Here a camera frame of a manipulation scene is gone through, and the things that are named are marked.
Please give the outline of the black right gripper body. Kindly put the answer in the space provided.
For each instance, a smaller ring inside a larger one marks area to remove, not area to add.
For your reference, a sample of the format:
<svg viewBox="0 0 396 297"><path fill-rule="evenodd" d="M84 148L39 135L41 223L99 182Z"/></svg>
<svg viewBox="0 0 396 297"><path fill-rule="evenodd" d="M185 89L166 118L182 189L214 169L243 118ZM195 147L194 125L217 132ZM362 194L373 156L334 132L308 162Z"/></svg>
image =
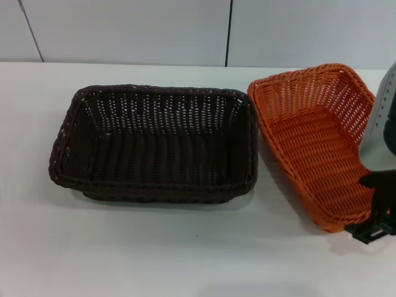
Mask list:
<svg viewBox="0 0 396 297"><path fill-rule="evenodd" d="M371 172L359 179L359 183L366 188L374 189L372 198L371 217L380 218L390 212L395 218L395 172Z"/></svg>

